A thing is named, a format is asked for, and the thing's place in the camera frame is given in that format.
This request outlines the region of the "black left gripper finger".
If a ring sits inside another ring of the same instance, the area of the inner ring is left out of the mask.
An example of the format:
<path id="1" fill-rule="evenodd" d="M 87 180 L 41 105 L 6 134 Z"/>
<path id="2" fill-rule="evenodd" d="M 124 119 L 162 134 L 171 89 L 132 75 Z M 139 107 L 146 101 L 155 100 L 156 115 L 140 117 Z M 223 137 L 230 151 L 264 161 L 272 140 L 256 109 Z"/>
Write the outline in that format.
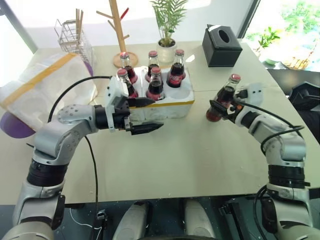
<path id="1" fill-rule="evenodd" d="M 140 125 L 133 125 L 129 131 L 132 135 L 147 134 L 161 128 L 163 125 L 163 123 L 143 123 Z"/>
<path id="2" fill-rule="evenodd" d="M 136 97 L 127 99 L 127 104 L 129 108 L 143 108 L 154 103 L 155 101 L 148 97 Z"/>

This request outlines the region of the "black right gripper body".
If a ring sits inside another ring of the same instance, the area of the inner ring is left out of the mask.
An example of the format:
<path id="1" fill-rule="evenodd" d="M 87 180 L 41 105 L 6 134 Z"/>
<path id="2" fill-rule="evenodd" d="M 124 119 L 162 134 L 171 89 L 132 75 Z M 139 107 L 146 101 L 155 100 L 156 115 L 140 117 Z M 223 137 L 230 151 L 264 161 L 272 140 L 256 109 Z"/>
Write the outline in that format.
<path id="1" fill-rule="evenodd" d="M 228 120 L 232 123 L 236 122 L 236 118 L 241 111 L 241 104 L 240 101 L 234 99 L 231 103 L 229 108 L 226 109 L 226 115 L 223 117 L 224 120 Z"/>

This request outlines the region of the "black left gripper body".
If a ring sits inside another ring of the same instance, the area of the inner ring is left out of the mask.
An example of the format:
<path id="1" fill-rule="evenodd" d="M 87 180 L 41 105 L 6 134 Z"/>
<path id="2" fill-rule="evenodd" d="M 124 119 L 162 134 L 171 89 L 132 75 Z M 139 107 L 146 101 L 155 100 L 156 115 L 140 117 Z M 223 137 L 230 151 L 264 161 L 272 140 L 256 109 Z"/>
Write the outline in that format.
<path id="1" fill-rule="evenodd" d="M 113 123 L 117 130 L 129 132 L 132 124 L 130 122 L 130 108 L 127 97 L 117 97 L 114 103 Z"/>

